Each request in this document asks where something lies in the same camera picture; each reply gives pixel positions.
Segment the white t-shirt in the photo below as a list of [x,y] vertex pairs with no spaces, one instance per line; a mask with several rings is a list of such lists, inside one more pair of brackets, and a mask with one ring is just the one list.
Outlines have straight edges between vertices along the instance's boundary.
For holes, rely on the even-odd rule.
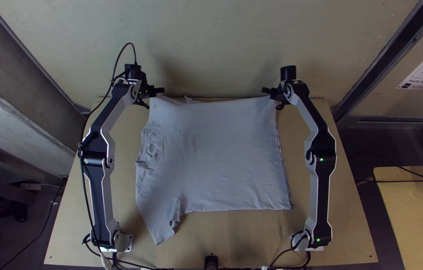
[[136,203],[156,245],[199,211],[290,210],[269,97],[150,99],[136,160]]

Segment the black cable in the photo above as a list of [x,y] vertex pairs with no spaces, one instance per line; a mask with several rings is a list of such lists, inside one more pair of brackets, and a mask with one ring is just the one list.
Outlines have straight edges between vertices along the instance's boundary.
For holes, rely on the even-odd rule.
[[109,94],[109,93],[110,93],[110,91],[112,90],[113,85],[114,85],[114,83],[115,83],[115,79],[116,79],[116,78],[118,78],[118,77],[122,77],[122,76],[125,74],[125,72],[122,72],[122,73],[120,73],[118,76],[116,76],[116,77],[115,77],[115,71],[117,70],[118,61],[120,60],[120,57],[122,56],[123,51],[125,50],[125,48],[126,48],[128,45],[131,45],[131,46],[133,47],[133,55],[134,55],[134,57],[135,57],[135,65],[137,65],[137,52],[135,51],[135,45],[133,45],[133,43],[131,43],[131,42],[128,42],[127,44],[125,44],[125,46],[123,46],[123,48],[121,48],[120,53],[118,54],[118,57],[116,58],[115,65],[113,66],[113,73],[111,74],[111,82],[110,82],[110,87],[108,88],[108,91],[106,91],[105,96],[103,96],[103,99],[100,101],[100,103],[98,104],[98,106],[96,106],[94,109],[92,109],[92,110],[90,111],[90,113],[88,114],[88,117],[87,117],[87,118],[86,118],[86,120],[85,120],[85,125],[87,124],[87,121],[88,121],[88,118],[90,117],[90,115],[91,115],[91,114],[92,114],[92,113],[93,113],[96,109],[98,109],[98,108],[102,105],[102,103],[105,101],[105,99],[108,97],[108,94]]
[[[85,237],[83,238],[82,244],[85,244],[86,248],[88,248],[88,250],[91,253],[93,253],[95,256],[101,257],[100,254],[98,254],[95,251],[93,251],[93,249],[88,245],[88,242],[91,241],[90,239],[88,239],[89,237],[90,237],[90,234],[85,235]],[[117,263],[131,265],[131,266],[138,267],[138,268],[145,268],[145,269],[148,269],[148,270],[156,270],[156,268],[151,268],[151,267],[148,267],[148,266],[143,266],[143,265],[140,265],[140,264],[136,264],[136,263],[124,261],[124,260],[121,260],[121,259],[110,258],[110,257],[107,257],[107,256],[104,256],[104,257],[107,258],[108,260],[112,260],[112,261],[117,262]]]
[[[295,237],[297,234],[300,234],[300,233],[303,233],[303,231],[299,231],[299,232],[297,232],[297,233],[295,233],[292,237],[291,237],[291,240],[290,240],[290,246],[292,245],[292,243],[293,243],[293,237]],[[306,235],[303,235],[301,238],[300,238],[300,240],[298,240],[298,242],[294,245],[294,246],[291,246],[291,248],[289,248],[289,249],[285,249],[285,250],[283,250],[282,252],[280,252],[280,254],[278,254],[272,261],[271,261],[271,263],[270,263],[270,266],[269,267],[273,267],[273,264],[278,260],[278,258],[281,256],[281,255],[283,255],[283,254],[285,254],[285,253],[287,253],[287,252],[290,252],[290,251],[294,251],[294,250],[296,250],[297,249],[297,247],[298,247],[298,245],[300,245],[300,243],[303,241],[303,239],[306,239],[306,238],[308,238]],[[296,267],[287,267],[287,266],[275,266],[275,268],[281,268],[281,269],[286,269],[286,270],[297,270],[297,269],[307,269],[307,266],[308,266],[308,263],[310,262],[310,260],[312,259],[312,255],[311,255],[311,253],[310,253],[310,251],[307,251],[306,252],[306,262],[303,264],[303,265],[301,265],[301,266],[296,266]]]
[[[407,169],[407,168],[405,168],[405,167],[403,167],[403,166],[400,166],[400,165],[398,165],[397,163],[395,163],[395,162],[393,162],[393,161],[389,160],[388,158],[386,158],[386,157],[384,157],[384,156],[382,156],[382,155],[379,155],[379,154],[377,154],[377,153],[375,153],[375,152],[373,152],[373,151],[370,151],[370,150],[363,150],[363,151],[360,151],[360,152],[358,152],[358,153],[356,153],[356,154],[352,155],[352,156],[351,156],[348,160],[352,160],[352,159],[356,158],[357,156],[360,156],[361,154],[365,154],[365,153],[366,153],[366,154],[369,154],[369,155],[372,155],[372,156],[375,156],[375,157],[377,157],[377,158],[379,158],[379,159],[382,159],[382,160],[384,160],[384,161],[386,161],[386,162],[390,163],[391,165],[393,165],[393,166],[395,166],[395,167],[398,167],[398,168],[400,168],[400,169],[402,169],[402,170],[404,170],[404,171],[406,171],[406,172],[409,172],[410,174],[413,174],[413,175],[416,175],[416,176],[419,176],[419,177],[423,178],[423,175],[419,174],[418,172],[414,172],[414,171],[409,170],[409,169]],[[356,183],[358,183],[358,182],[377,182],[377,183],[399,183],[399,182],[404,182],[404,183],[406,183],[406,182],[423,182],[423,180],[407,180],[407,181],[376,181],[376,180],[359,180],[359,181],[356,181]]]
[[50,215],[52,214],[52,209],[53,209],[53,203],[55,202],[55,200],[57,199],[58,195],[60,194],[60,191],[62,190],[63,184],[65,183],[65,179],[67,179],[66,177],[62,177],[61,178],[61,184],[60,184],[60,188],[58,189],[58,191],[56,192],[55,197],[53,198],[53,201],[51,202],[50,205],[50,210],[48,211],[48,216],[46,217],[45,220],[45,224],[43,225],[43,228],[41,229],[40,234],[35,237],[35,239],[33,239],[33,241],[31,241],[30,243],[28,243],[24,248],[22,248],[17,254],[15,254],[15,256],[13,256],[13,258],[11,258],[9,261],[7,261],[2,267],[0,267],[0,270],[2,270],[3,268],[5,268],[9,263],[11,263],[16,257],[18,257],[18,255],[20,255],[24,250],[26,250],[31,244],[33,244],[38,238],[40,238],[40,236],[42,236],[43,232],[45,231],[45,228],[47,227],[48,224],[48,220],[50,219]]
[[[85,196],[85,203],[86,203],[86,211],[88,212],[88,220],[90,221],[91,231],[93,232],[93,235],[96,236],[97,233],[95,232],[95,227],[93,226],[93,220],[92,220],[92,213],[90,212],[90,204],[88,203],[88,192],[87,188],[85,186],[85,176],[83,175],[83,162],[82,162],[82,147],[78,147],[78,158],[80,159],[80,172],[81,172],[81,183],[83,185],[83,194]],[[95,243],[95,245],[98,247],[98,250],[100,252],[100,244],[98,242]]]
[[113,266],[118,270],[122,270],[122,268],[118,266],[118,263],[115,261],[117,259],[117,253],[113,252],[113,256],[111,257],[113,258]]

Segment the white wall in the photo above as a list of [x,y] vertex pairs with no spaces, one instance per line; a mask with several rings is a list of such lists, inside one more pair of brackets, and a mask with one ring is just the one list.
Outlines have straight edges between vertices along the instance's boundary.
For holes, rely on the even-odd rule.
[[[339,102],[418,0],[0,0],[0,15],[70,98],[106,92],[133,42],[168,95],[250,97],[297,65],[313,97]],[[133,62],[127,50],[117,68]]]

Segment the floor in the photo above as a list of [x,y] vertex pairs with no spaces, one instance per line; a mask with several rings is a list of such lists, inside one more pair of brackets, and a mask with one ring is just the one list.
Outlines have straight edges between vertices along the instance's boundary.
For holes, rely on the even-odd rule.
[[[392,166],[389,161],[370,155],[364,150],[373,150],[388,160],[403,166],[423,165],[423,128],[355,128],[340,131],[340,137],[349,159],[353,177],[356,181],[373,177],[373,168]],[[357,186],[363,209],[368,220],[371,236],[379,262],[354,265],[335,265],[309,267],[313,270],[384,270],[405,269],[401,260],[392,226],[388,219],[378,187],[374,183]],[[29,220],[19,223],[12,217],[0,219],[0,266],[10,259],[21,247],[33,239],[44,224],[50,209],[50,201],[55,194],[51,191],[37,194],[37,200],[29,208]],[[50,221],[43,235],[32,246],[17,257],[4,270],[42,269],[42,270],[91,270],[99,267],[71,267],[43,265],[57,205],[52,208]]]

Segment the power cord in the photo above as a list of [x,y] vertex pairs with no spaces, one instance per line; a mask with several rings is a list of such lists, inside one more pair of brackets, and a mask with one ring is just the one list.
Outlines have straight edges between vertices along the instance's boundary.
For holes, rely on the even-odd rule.
[[[135,57],[135,65],[137,65],[137,53],[135,51],[135,45],[133,45],[133,43],[131,43],[131,42],[128,42],[127,44],[125,44],[125,46],[123,46],[123,48],[121,48],[120,53],[118,54],[118,57],[116,58],[115,65],[113,66],[113,73],[111,74],[110,87],[108,88],[108,91],[106,91],[106,94],[103,96],[103,98],[101,99],[98,106],[96,106],[94,109],[92,109],[90,111],[90,113],[88,114],[88,117],[85,120],[85,124],[83,125],[83,129],[85,129],[85,126],[87,125],[87,121],[88,121],[88,118],[90,118],[90,115],[92,115],[92,113],[94,111],[96,111],[102,105],[102,103],[105,101],[105,99],[108,97],[108,94],[110,93],[110,91],[113,88],[113,85],[115,84],[115,80],[117,78],[123,78],[124,73],[121,73],[121,74],[119,74],[118,76],[115,77],[115,71],[117,70],[118,61],[120,60],[120,57],[122,56],[123,51],[125,50],[125,48],[128,45],[131,45],[131,47],[133,48],[133,55]],[[81,132],[81,139],[82,140],[83,140],[83,129],[82,129],[82,132]]]
[[[391,161],[390,159],[388,159],[388,158],[386,158],[386,157],[384,157],[384,156],[382,156],[382,155],[380,155],[380,154],[377,154],[377,153],[375,153],[375,152],[373,152],[373,151],[370,151],[370,150],[363,150],[363,151],[360,151],[360,152],[358,152],[358,153],[356,153],[356,154],[352,155],[352,156],[351,156],[348,160],[352,160],[352,159],[354,159],[354,158],[356,158],[356,157],[358,157],[358,156],[360,156],[360,155],[362,155],[362,154],[369,154],[369,155],[371,155],[371,156],[377,157],[377,158],[379,158],[379,159],[382,159],[382,160],[384,160],[384,161],[386,161],[386,162],[390,163],[391,165],[393,165],[393,166],[395,166],[395,167],[398,167],[398,168],[400,168],[400,169],[402,169],[402,170],[404,170],[404,171],[406,171],[406,172],[409,172],[410,174],[413,174],[413,175],[416,175],[416,176],[419,176],[419,177],[423,178],[423,175],[419,174],[418,172],[415,172],[415,171],[409,170],[409,169],[407,169],[407,168],[405,168],[405,167],[403,167],[403,166],[400,166],[400,165],[398,165],[397,163],[395,163],[395,162]],[[375,183],[409,183],[409,182],[423,182],[423,180],[404,180],[404,181],[358,180],[358,181],[355,181],[355,183],[360,183],[360,182],[375,182]]]
[[40,238],[40,236],[42,236],[43,232],[45,231],[45,228],[47,227],[48,224],[48,220],[50,219],[50,215],[52,214],[52,209],[53,209],[53,203],[55,202],[55,200],[57,199],[58,195],[60,194],[60,191],[62,190],[63,185],[65,184],[65,180],[68,179],[67,177],[62,177],[61,178],[61,184],[59,186],[58,191],[55,194],[55,197],[53,198],[53,201],[51,202],[50,205],[50,210],[48,211],[48,216],[46,217],[45,220],[45,224],[43,225],[43,228],[40,231],[40,234],[35,237],[35,239],[33,239],[30,243],[28,243],[24,248],[22,248],[17,254],[15,254],[15,256],[13,256],[13,258],[11,258],[9,261],[7,261],[2,267],[0,267],[0,270],[2,270],[3,268],[5,268],[9,263],[11,263],[16,257],[18,257],[18,255],[20,255],[24,250],[26,250],[29,246],[31,246],[38,238]]
[[[89,239],[89,237],[90,237],[90,234],[85,235],[85,237],[83,238],[82,244],[85,244],[85,246],[88,248],[88,250],[91,253],[93,253],[95,256],[101,257],[102,255],[100,255],[99,253],[96,253],[95,251],[93,251],[93,249],[88,245],[88,243],[91,241]],[[114,257],[111,257],[111,258],[105,256],[105,258],[108,259],[108,260],[112,260],[114,263],[121,263],[121,264],[131,265],[131,266],[134,266],[134,267],[145,268],[145,269],[148,269],[148,270],[156,270],[156,268],[151,268],[151,267],[148,267],[148,266],[144,266],[144,265],[140,265],[140,264],[136,264],[136,263],[124,261],[124,260],[121,260],[121,259],[117,259],[116,255]]]
[[120,266],[118,266],[118,263],[116,262],[117,259],[117,253],[113,252],[113,266],[117,269],[117,270],[123,270]]
[[[291,246],[291,248],[289,248],[289,249],[285,249],[285,250],[283,250],[282,252],[280,252],[280,254],[278,254],[272,261],[271,261],[271,263],[270,263],[270,266],[269,267],[274,267],[273,266],[273,264],[278,260],[278,258],[281,256],[281,255],[283,255],[283,254],[285,254],[285,253],[287,253],[287,252],[290,252],[290,251],[294,251],[294,250],[296,250],[297,249],[297,247],[298,247],[298,245],[300,245],[300,243],[304,240],[304,239],[307,239],[307,236],[306,235],[303,235],[301,238],[300,238],[300,240],[298,240],[298,242],[295,244],[295,245],[292,245],[292,243],[293,243],[293,238],[297,235],[297,234],[301,234],[301,233],[303,233],[303,231],[299,231],[299,232],[297,232],[297,233],[295,233],[292,237],[291,237],[291,239],[290,239],[290,246]],[[298,269],[303,269],[303,270],[306,270],[307,269],[307,266],[308,266],[308,263],[310,262],[310,260],[312,259],[312,255],[311,255],[311,253],[310,253],[310,251],[307,251],[306,252],[306,261],[305,261],[305,263],[303,264],[303,265],[301,265],[301,266],[296,266],[296,267],[287,267],[287,266],[275,266],[275,268],[278,268],[278,269],[286,269],[286,270],[298,270]]]

